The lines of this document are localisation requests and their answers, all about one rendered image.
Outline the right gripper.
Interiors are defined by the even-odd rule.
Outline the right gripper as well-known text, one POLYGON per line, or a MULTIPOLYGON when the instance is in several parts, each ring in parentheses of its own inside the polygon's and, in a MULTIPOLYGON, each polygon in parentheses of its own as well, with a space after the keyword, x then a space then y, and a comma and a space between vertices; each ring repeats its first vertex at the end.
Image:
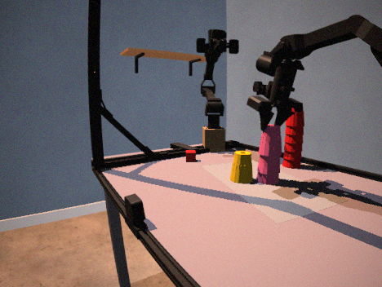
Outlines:
POLYGON ((303 104, 295 99, 289 98, 291 91, 295 91, 293 84, 287 84, 284 82, 273 79, 271 84, 271 91, 266 100, 260 96, 251 96, 248 98, 247 105, 260 113, 260 126, 264 131, 271 121, 274 113, 272 108, 277 108, 277 116, 274 125, 281 126, 290 116, 295 113, 292 112, 292 108, 295 108, 295 112, 301 113, 303 104), (289 98, 289 100, 288 100, 289 98), (271 110, 270 110, 271 109, 271 110), (270 110, 270 111, 269 111, 270 110))

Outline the small red cube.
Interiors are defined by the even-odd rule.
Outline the small red cube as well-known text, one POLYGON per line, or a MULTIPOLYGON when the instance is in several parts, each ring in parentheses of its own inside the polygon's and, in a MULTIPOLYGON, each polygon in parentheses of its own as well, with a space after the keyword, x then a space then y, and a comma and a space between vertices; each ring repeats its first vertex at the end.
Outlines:
POLYGON ((195 150, 186 150, 186 161, 196 161, 195 150))

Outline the red cup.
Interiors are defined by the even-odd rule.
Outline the red cup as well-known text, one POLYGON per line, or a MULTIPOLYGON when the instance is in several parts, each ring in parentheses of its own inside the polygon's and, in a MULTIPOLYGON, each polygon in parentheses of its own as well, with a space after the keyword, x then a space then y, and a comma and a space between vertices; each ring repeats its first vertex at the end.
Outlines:
POLYGON ((303 109, 302 109, 301 113, 297 113, 292 108, 292 112, 295 114, 290 116, 289 119, 286 120, 286 126, 304 126, 304 111, 303 111, 303 109))
POLYGON ((285 142, 289 144, 302 144, 303 135, 288 135, 286 134, 285 142))
POLYGON ((300 168, 300 160, 293 161, 293 160, 287 160, 284 158, 282 165, 285 166, 286 168, 297 169, 297 168, 300 168))
POLYGON ((304 127, 303 126, 286 126, 285 134, 304 135, 304 127))
POLYGON ((286 143, 284 150, 288 152, 302 152, 302 143, 286 143))
POLYGON ((301 160, 301 152, 284 151, 283 158, 285 158, 287 160, 298 161, 298 160, 301 160))

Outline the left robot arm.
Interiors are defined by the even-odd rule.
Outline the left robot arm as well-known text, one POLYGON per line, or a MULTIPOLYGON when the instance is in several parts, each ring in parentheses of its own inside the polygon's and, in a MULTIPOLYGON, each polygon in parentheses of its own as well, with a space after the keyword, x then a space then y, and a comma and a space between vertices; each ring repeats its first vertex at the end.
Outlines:
MULTIPOLYGON (((211 38, 217 38, 217 41, 220 40, 220 38, 225 39, 227 36, 227 33, 224 30, 220 29, 210 29, 208 30, 208 43, 210 43, 211 38)), ((211 55, 209 50, 206 50, 205 47, 205 57, 207 62, 207 70, 206 73, 204 73, 204 79, 201 83, 201 94, 202 96, 207 98, 206 108, 205 108, 205 116, 208 116, 208 126, 207 129, 221 129, 220 127, 220 116, 224 115, 224 105, 222 104, 220 98, 215 97, 215 83, 214 86, 202 86, 205 80, 212 80, 213 81, 213 70, 215 63, 218 61, 218 58, 220 55, 211 55), (208 55, 209 54, 209 55, 208 55), (208 101, 209 100, 209 101, 208 101), (221 112, 222 109, 222 112, 221 112), (207 115, 208 113, 220 113, 221 115, 207 115)))

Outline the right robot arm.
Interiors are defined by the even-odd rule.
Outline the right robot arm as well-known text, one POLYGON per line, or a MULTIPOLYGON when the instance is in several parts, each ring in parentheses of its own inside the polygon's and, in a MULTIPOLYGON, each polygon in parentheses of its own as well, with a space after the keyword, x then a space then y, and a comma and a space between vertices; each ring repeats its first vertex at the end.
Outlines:
MULTIPOLYGON (((361 15, 352 15, 310 33, 286 35, 271 50, 271 54, 264 51, 256 61, 256 68, 277 81, 293 84, 297 69, 304 70, 301 59, 319 48, 354 38, 360 38, 371 46, 372 54, 382 67, 382 28, 368 21, 361 15)), ((270 82, 268 85, 254 82, 253 91, 268 98, 272 87, 270 82)))

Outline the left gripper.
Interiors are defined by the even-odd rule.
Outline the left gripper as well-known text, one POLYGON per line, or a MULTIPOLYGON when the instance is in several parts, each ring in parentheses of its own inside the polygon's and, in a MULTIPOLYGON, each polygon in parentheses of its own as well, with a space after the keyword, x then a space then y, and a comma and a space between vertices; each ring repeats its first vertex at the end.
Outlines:
POLYGON ((205 38, 197 39, 197 53, 206 53, 205 47, 207 47, 206 50, 209 50, 211 55, 221 55, 227 51, 227 48, 229 49, 229 54, 237 54, 239 52, 238 40, 235 39, 231 39, 227 42, 226 39, 217 41, 216 38, 211 38, 209 45, 205 44, 205 41, 205 38))

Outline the pink cup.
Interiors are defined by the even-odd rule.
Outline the pink cup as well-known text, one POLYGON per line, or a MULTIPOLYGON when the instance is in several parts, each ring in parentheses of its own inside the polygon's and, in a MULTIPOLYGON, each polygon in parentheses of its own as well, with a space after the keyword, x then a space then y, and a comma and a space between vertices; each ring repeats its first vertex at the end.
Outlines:
POLYGON ((258 165, 258 172, 261 174, 279 174, 280 173, 280 156, 268 157, 261 156, 258 165))
POLYGON ((256 181, 262 184, 276 184, 279 183, 279 174, 261 174, 258 172, 256 181))
POLYGON ((278 125, 268 125, 262 132, 259 154, 268 157, 282 155, 282 136, 278 125))

